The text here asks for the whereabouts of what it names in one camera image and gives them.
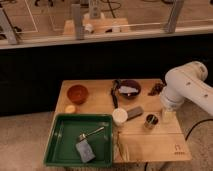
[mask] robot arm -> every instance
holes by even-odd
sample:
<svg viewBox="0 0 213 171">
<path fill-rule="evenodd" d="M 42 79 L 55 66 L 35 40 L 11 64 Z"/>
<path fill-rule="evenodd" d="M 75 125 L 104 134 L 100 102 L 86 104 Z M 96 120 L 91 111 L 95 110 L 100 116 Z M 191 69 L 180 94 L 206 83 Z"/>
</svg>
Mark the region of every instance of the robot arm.
<svg viewBox="0 0 213 171">
<path fill-rule="evenodd" d="M 188 98 L 213 115 L 213 88 L 203 81 L 208 71 L 201 62 L 190 62 L 166 73 L 167 86 L 160 94 L 166 109 L 176 110 Z"/>
</svg>

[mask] brown cup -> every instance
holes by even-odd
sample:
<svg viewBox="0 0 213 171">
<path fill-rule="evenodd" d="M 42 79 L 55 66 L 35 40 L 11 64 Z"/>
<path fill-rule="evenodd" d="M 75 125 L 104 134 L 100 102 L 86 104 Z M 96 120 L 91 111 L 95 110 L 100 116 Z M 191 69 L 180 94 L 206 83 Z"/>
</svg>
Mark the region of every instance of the brown cup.
<svg viewBox="0 0 213 171">
<path fill-rule="evenodd" d="M 86 101 L 89 92 L 83 85 L 74 85 L 67 91 L 67 97 L 75 104 L 82 104 Z"/>
</svg>

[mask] white cup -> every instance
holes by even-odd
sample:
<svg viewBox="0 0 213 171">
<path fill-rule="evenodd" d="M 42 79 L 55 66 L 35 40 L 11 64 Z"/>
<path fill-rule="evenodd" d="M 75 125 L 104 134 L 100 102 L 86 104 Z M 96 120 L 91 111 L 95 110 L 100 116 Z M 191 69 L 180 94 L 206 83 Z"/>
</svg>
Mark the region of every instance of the white cup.
<svg viewBox="0 0 213 171">
<path fill-rule="evenodd" d="M 127 121 L 128 114 L 126 110 L 117 108 L 112 112 L 112 118 L 117 126 L 122 126 Z"/>
</svg>

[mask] small bowl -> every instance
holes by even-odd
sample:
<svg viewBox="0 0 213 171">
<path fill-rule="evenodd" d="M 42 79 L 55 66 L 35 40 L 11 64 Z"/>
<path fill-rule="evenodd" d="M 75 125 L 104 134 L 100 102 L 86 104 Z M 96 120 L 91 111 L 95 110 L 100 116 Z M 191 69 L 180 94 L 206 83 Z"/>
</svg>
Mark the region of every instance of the small bowl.
<svg viewBox="0 0 213 171">
<path fill-rule="evenodd" d="M 134 98 L 141 92 L 141 86 L 135 80 L 124 80 L 120 83 L 118 91 L 126 98 Z"/>
<path fill-rule="evenodd" d="M 67 97 L 75 104 L 82 104 L 86 101 L 89 92 L 83 85 L 74 85 L 67 91 Z"/>
</svg>

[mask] gray sponge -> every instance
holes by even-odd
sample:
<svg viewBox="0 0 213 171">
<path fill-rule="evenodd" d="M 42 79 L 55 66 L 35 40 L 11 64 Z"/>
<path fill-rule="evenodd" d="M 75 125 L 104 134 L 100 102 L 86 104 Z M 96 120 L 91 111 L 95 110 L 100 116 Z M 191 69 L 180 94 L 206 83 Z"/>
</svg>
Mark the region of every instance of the gray sponge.
<svg viewBox="0 0 213 171">
<path fill-rule="evenodd" d="M 90 160 L 95 158 L 95 155 L 92 151 L 91 146 L 88 144 L 87 140 L 84 139 L 83 141 L 76 144 L 76 149 L 78 150 L 81 160 L 83 163 L 87 163 Z"/>
</svg>

